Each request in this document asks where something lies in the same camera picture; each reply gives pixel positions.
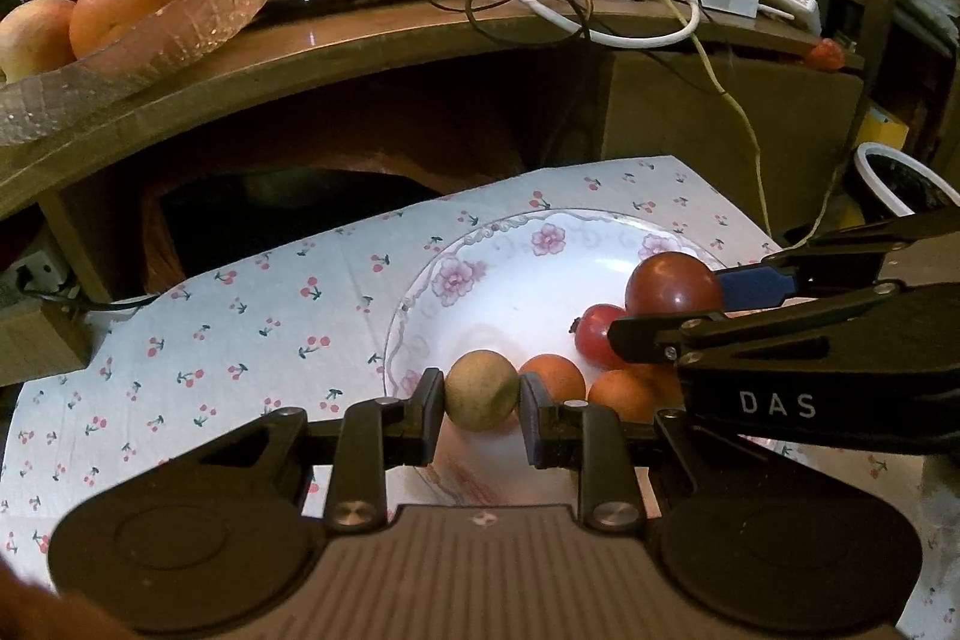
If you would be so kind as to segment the dark red apple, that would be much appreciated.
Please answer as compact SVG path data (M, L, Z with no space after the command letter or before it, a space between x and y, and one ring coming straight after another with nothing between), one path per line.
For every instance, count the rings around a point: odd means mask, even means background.
M652 255L633 269L626 283L625 308L630 315L693 314L724 308L715 273L703 262L680 252Z

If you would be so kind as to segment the red oval tomato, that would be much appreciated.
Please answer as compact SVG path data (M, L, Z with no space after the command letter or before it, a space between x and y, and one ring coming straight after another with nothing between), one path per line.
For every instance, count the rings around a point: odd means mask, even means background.
M613 351L607 331L615 320L625 315L626 310L618 305L596 304L587 307L569 327L579 356L602 370L623 369L626 362Z

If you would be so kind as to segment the brown kiwi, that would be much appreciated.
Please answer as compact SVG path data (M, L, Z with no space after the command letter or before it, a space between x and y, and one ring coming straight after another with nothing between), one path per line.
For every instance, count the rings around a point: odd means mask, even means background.
M503 424L517 404L519 374L505 356L477 349L460 356L444 378L446 414L469 432Z

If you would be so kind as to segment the white rimmed black bin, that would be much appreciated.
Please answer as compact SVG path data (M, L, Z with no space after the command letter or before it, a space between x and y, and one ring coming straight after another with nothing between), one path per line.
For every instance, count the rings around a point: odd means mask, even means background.
M900 149L861 143L854 151L851 193L869 223L958 205L958 191Z

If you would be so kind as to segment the white floral plate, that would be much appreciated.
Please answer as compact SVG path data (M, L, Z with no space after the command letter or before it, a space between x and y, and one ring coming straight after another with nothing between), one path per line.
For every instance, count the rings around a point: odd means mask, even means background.
M569 327L587 307L619 304L633 269L659 252L683 252L709 268L721 260L695 242L625 214L545 209L491 221L452 242L405 292L386 338L386 390L407 398L423 370L449 370L490 349L523 365L537 354L579 357ZM387 481L400 503L574 503L578 479L535 470L516 419L483 434L443 424L427 468Z

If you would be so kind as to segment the small red object on cabinet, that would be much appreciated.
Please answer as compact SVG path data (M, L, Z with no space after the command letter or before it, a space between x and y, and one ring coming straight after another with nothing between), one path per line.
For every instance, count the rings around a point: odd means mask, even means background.
M843 70L848 62L846 49L828 37L820 39L802 58L806 67L823 73L836 73Z

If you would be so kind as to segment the cherry print tablecloth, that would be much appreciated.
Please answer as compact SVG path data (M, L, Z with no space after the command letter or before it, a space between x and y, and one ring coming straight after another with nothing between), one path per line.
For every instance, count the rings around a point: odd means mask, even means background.
M452 242L491 221L544 209L626 214L706 248L722 266L773 252L695 169L672 156L542 169L384 213L241 259L172 287L130 319L114 317L88 369L28 381L2 466L2 562L50 588L47 549L73 507L265 411L311 419L381 396L384 349L400 299ZM924 567L900 630L958 638L958 484L919 456L765 447L872 492L918 525Z

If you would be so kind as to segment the white adapter box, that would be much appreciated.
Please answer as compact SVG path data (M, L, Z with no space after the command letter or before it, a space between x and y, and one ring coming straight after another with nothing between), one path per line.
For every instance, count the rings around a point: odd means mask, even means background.
M760 0L765 7L789 14L798 28L813 35L822 34L822 14L817 0Z

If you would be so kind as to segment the wooden tv cabinet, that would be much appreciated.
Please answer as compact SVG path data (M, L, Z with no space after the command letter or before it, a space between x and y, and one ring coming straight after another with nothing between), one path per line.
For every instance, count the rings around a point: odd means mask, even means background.
M750 220L817 213L850 141L857 65L711 16L692 44L555 42L510 7L270 14L198 64L2 154L2 226L44 221L98 301L156 292L308 232L547 166L672 154Z

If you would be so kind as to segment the woven fruit tray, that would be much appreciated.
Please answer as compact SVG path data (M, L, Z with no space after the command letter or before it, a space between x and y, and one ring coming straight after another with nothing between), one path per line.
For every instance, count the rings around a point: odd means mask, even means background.
M174 0L73 64L2 88L2 145L37 142L231 41L267 0Z

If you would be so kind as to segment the yellow apple in tray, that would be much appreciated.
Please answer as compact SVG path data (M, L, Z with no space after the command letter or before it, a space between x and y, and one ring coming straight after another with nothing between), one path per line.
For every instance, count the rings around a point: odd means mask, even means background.
M2 19L2 74L7 83L57 70L75 60L71 0L29 0Z

